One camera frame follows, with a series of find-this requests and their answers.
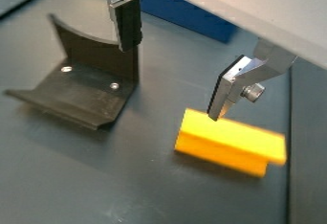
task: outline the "bolt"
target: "bolt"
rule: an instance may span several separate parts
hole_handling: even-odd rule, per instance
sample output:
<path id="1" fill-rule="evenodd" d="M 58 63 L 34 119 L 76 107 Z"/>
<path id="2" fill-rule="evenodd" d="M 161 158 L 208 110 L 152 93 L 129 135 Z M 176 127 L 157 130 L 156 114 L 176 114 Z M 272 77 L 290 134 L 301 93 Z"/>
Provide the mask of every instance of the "bolt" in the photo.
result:
<path id="1" fill-rule="evenodd" d="M 109 88 L 110 88 L 112 90 L 117 90 L 117 89 L 118 89 L 118 83 L 112 82 L 112 83 L 109 84 Z"/>
<path id="2" fill-rule="evenodd" d="M 73 68 L 70 66 L 62 67 L 61 72 L 68 73 Z"/>
<path id="3" fill-rule="evenodd" d="M 262 91 L 264 87 L 258 83 L 254 83 L 253 85 L 244 88 L 241 97 L 246 98 L 250 102 L 256 102 Z"/>

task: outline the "mounting hole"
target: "mounting hole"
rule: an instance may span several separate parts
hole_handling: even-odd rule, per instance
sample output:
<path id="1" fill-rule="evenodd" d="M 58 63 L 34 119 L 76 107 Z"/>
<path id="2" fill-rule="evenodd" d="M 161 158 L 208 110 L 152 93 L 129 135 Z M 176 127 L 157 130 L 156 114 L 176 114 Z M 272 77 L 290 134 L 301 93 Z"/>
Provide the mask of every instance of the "mounting hole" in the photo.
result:
<path id="1" fill-rule="evenodd" d="M 61 68 L 61 72 L 69 73 L 72 69 L 73 69 L 73 67 L 65 66 L 65 67 Z"/>
<path id="2" fill-rule="evenodd" d="M 117 89 L 118 89 L 118 83 L 112 82 L 112 83 L 109 84 L 109 88 L 110 88 L 110 90 L 117 90 Z"/>

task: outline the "yellow block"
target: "yellow block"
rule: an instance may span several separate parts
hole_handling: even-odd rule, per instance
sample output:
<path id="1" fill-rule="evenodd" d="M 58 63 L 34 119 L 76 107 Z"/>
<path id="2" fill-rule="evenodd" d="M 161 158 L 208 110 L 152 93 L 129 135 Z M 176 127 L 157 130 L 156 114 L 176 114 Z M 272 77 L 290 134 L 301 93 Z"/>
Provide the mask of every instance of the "yellow block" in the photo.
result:
<path id="1" fill-rule="evenodd" d="M 174 150 L 262 177 L 268 163 L 285 162 L 284 136 L 258 127 L 185 110 Z"/>

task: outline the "black holder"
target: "black holder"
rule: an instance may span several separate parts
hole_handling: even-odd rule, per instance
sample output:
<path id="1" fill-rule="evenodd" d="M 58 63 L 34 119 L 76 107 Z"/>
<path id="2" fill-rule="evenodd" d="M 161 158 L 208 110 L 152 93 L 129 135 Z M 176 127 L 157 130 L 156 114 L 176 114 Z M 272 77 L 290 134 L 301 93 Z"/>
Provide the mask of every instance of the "black holder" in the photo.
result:
<path id="1" fill-rule="evenodd" d="M 137 84 L 137 47 L 122 53 L 49 16 L 66 58 L 33 90 L 6 94 L 90 129 L 112 123 Z"/>

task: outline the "blue box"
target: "blue box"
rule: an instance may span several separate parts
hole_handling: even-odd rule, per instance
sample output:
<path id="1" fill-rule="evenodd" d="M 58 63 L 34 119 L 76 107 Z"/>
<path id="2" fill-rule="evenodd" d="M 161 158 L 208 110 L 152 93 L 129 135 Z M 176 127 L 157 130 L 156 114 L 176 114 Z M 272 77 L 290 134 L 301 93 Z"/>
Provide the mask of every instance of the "blue box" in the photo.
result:
<path id="1" fill-rule="evenodd" d="M 226 43 L 236 26 L 184 0 L 140 0 L 141 11 Z"/>

